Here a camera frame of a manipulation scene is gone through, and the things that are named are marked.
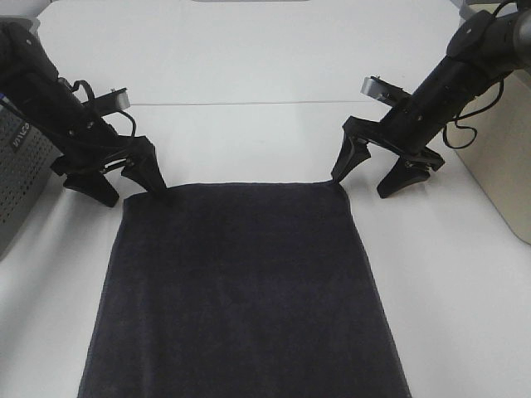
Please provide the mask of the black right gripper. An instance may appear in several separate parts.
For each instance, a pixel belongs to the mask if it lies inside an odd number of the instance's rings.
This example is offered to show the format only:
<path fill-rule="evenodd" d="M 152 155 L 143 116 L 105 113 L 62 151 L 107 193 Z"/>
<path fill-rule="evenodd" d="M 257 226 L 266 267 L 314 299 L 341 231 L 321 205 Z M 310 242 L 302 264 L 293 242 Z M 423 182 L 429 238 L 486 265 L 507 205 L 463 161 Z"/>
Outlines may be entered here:
<path fill-rule="evenodd" d="M 371 157 L 370 143 L 400 159 L 377 186 L 380 197 L 389 197 L 430 177 L 444 161 L 428 143 L 474 97 L 484 92 L 485 73 L 465 62 L 445 57 L 411 97 L 403 99 L 378 122 L 349 117 L 343 124 L 343 142 L 331 176 L 341 182 L 357 165 Z"/>

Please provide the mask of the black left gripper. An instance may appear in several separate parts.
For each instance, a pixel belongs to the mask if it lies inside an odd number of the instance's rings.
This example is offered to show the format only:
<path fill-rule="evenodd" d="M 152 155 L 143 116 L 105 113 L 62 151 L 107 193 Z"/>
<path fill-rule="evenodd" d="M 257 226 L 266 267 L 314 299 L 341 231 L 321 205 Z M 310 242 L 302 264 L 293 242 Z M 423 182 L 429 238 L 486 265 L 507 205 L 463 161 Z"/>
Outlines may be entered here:
<path fill-rule="evenodd" d="M 121 176 L 136 182 L 151 194 L 165 194 L 167 186 L 158 166 L 154 145 L 137 134 L 137 123 L 128 112 L 119 111 L 131 123 L 131 133 L 121 135 L 99 116 L 94 99 L 54 99 L 50 102 L 50 140 L 61 156 L 52 164 L 58 175 L 67 175 L 63 187 L 80 192 L 113 207 L 118 192 L 103 176 L 121 166 Z"/>

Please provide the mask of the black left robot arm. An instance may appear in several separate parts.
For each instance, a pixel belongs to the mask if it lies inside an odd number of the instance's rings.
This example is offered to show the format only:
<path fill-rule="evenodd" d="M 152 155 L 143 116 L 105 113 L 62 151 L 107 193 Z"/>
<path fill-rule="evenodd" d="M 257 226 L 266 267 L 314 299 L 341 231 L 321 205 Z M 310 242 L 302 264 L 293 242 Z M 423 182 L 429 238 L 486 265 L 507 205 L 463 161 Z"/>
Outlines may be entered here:
<path fill-rule="evenodd" d="M 95 96 L 87 81 L 69 83 L 39 40 L 16 22 L 1 25 L 1 92 L 2 104 L 60 151 L 51 170 L 66 178 L 64 187 L 112 207 L 119 194 L 105 175 L 119 169 L 154 197 L 165 197 L 154 145 L 135 132 L 120 135 L 105 121 L 127 115 L 127 90 Z"/>

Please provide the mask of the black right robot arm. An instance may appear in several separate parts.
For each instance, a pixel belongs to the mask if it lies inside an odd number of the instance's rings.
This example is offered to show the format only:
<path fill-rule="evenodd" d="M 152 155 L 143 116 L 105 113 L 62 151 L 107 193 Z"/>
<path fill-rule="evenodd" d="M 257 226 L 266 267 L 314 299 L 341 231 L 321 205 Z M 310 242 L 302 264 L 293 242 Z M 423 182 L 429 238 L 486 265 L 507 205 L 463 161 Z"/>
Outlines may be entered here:
<path fill-rule="evenodd" d="M 411 94 L 375 76 L 366 78 L 362 92 L 390 110 L 378 122 L 353 116 L 346 120 L 333 181 L 342 181 L 370 158 L 370 143 L 398 156 L 377 187 L 382 198 L 424 182 L 437 171 L 444 160 L 428 143 L 445 133 L 449 123 L 463 119 L 468 103 L 530 66 L 530 3 L 518 1 L 516 6 L 507 15 L 482 10 L 466 20 L 444 58 Z"/>

